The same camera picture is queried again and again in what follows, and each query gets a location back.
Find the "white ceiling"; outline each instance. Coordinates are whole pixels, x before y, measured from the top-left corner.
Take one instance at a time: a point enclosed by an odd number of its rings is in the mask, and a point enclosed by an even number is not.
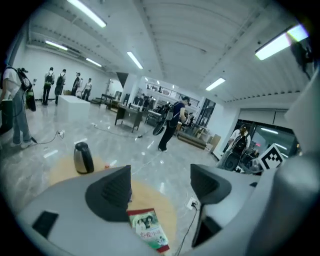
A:
[[[140,74],[238,107],[258,107],[258,97],[264,108],[274,108],[268,97],[295,98],[308,81],[290,49],[263,61],[255,56],[261,45],[296,24],[269,0],[82,1],[106,27],[66,0],[50,0],[30,19],[29,44],[52,49],[44,41],[54,41],[70,48],[65,54],[90,58],[106,72]],[[219,77],[226,82],[205,91]]]

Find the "shiny tile floor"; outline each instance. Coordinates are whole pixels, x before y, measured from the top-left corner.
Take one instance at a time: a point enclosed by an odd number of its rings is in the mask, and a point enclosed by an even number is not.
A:
[[[115,126],[116,113],[102,105],[91,104],[89,118],[77,122],[61,122],[57,118],[54,102],[48,106],[37,103],[37,111],[27,111],[29,130],[40,142],[52,140],[57,130],[64,130],[64,139],[57,137],[51,143],[33,145],[25,150],[10,148],[12,131],[1,138],[3,158],[1,182],[3,192],[15,213],[48,187],[48,173],[63,156],[73,155],[75,142],[86,140],[91,154],[99,156],[111,166],[131,165],[132,178],[143,181],[166,195],[177,212],[176,240],[170,252],[174,254],[181,244],[194,217],[195,210],[185,205],[195,193],[190,185],[190,164],[214,166],[216,160],[205,151],[173,137],[168,143],[168,152],[159,152],[162,135],[153,136],[153,127],[143,122],[138,131]],[[108,129],[110,132],[93,127]],[[137,136],[146,133],[143,138]],[[187,235],[181,253],[191,249],[191,242],[198,217]]]

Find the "electric kettle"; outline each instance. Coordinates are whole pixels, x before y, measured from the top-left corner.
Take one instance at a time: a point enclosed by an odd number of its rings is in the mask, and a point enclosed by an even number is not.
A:
[[[85,142],[75,144],[73,160],[75,169],[80,174],[89,174],[95,170],[90,149]]]

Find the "magazine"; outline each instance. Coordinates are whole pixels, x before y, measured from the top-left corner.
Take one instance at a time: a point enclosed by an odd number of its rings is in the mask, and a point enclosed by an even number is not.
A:
[[[169,241],[158,222],[155,209],[128,210],[127,213],[132,228],[143,241],[159,253],[169,250]]]

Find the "tube light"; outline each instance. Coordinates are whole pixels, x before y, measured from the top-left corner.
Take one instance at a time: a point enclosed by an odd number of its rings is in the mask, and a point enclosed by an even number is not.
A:
[[[131,60],[133,60],[133,62],[138,66],[139,69],[143,69],[144,67],[141,66],[140,62],[137,60],[137,58],[134,56],[134,54],[131,51],[127,51],[126,52],[129,57],[131,58]]]
[[[261,130],[269,132],[269,133],[272,133],[272,134],[278,134],[278,132],[276,130],[270,130],[270,129],[267,129],[267,128],[261,128]]]
[[[207,88],[205,88],[205,89],[206,89],[207,91],[211,91],[213,88],[221,85],[224,81],[226,81],[226,80],[224,80],[223,78],[220,77],[217,81],[215,81],[214,83],[212,83],[211,85],[209,85],[209,86],[208,86]]]
[[[284,150],[287,150],[287,148],[286,148],[285,146],[279,145],[279,144],[277,144],[277,143],[274,143],[274,145],[277,145],[278,147],[280,147],[280,148],[282,148],[282,149],[284,149]]]
[[[93,61],[92,59],[86,58],[86,60],[87,60],[88,62],[91,62],[91,63],[97,65],[97,66],[100,67],[100,68],[102,67],[102,65],[100,65],[99,63]]]
[[[79,0],[67,0],[70,4],[77,7],[81,12],[87,15],[90,19],[92,19],[95,23],[97,23],[101,28],[104,28],[107,24],[100,19],[92,10],[86,7],[82,2]]]
[[[56,43],[54,43],[54,42],[45,41],[45,43],[46,43],[46,44],[48,44],[48,45],[51,45],[51,46],[54,46],[54,47],[60,48],[60,49],[65,50],[65,51],[67,51],[67,50],[68,50],[68,48],[67,48],[67,47],[64,47],[64,46],[62,46],[62,45],[56,44]]]
[[[291,40],[289,40],[287,33],[292,36],[297,42],[307,38],[309,35],[306,32],[305,28],[302,25],[294,26],[290,28],[288,31],[282,33],[274,40],[269,42],[267,45],[258,49],[255,55],[263,61],[264,59],[280,52],[281,50],[289,47],[291,45]]]

